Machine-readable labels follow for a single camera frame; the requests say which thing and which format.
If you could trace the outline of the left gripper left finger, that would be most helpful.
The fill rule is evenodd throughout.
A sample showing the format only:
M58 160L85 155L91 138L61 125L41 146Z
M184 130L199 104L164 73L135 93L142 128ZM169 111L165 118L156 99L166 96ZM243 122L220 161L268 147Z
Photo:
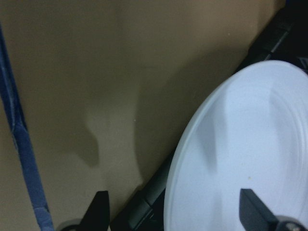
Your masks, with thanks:
M79 224L80 231L107 231L110 223L108 191L96 192Z

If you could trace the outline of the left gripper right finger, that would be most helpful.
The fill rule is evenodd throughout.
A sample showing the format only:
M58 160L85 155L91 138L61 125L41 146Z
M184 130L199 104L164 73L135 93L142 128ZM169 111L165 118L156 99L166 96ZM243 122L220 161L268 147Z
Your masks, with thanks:
M251 189L240 190L239 219L245 231L275 231L279 223Z

